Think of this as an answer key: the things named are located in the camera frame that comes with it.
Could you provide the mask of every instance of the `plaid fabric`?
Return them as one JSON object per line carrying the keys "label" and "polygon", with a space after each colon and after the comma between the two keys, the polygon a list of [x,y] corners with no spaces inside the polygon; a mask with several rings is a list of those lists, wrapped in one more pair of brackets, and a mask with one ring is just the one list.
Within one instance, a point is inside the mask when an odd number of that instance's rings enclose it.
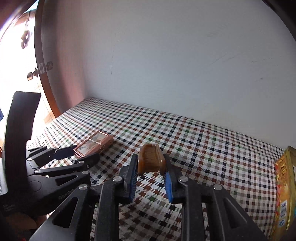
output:
{"label": "plaid fabric", "polygon": [[[28,147],[79,144],[97,130],[113,135],[115,142],[89,170],[93,185],[118,175],[144,143],[158,143],[185,176],[226,188],[263,233],[270,235],[276,203],[274,161],[283,149],[186,117],[95,98],[66,111]],[[74,159],[53,161],[46,168],[70,165]],[[120,239],[180,240],[181,207],[168,202],[159,173],[145,173],[138,177],[133,203],[120,205]]]}

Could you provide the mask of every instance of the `door frame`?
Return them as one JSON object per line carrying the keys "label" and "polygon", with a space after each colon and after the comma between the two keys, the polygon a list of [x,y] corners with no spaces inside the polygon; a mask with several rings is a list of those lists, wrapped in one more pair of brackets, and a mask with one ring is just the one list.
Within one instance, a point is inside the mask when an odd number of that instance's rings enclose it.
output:
{"label": "door frame", "polygon": [[43,98],[45,106],[47,107],[49,113],[52,112],[53,116],[52,119],[57,118],[61,115],[61,112],[57,106],[57,102],[54,98],[47,72],[45,69],[45,62],[43,58],[43,51],[42,51],[42,41],[41,41],[41,27],[42,27],[42,14],[43,14],[43,6],[45,0],[39,0],[38,6],[35,13],[35,28],[34,28],[34,47],[35,47],[35,57],[36,57],[36,64],[39,71],[39,79],[42,88],[40,88],[41,96]]}
{"label": "door frame", "polygon": [[2,148],[3,148],[3,141],[0,138],[0,158],[2,157]]}

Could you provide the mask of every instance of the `comb teeth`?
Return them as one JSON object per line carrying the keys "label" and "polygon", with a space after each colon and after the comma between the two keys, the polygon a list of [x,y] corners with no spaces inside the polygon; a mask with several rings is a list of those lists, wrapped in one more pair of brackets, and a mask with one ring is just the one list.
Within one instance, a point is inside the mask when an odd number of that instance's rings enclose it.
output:
{"label": "comb teeth", "polygon": [[147,146],[144,153],[145,171],[157,172],[159,170],[159,163],[156,154],[155,145]]}
{"label": "comb teeth", "polygon": [[135,173],[130,182],[130,194],[128,197],[130,202],[132,202],[135,197],[137,180],[138,180],[138,164],[136,165]]}

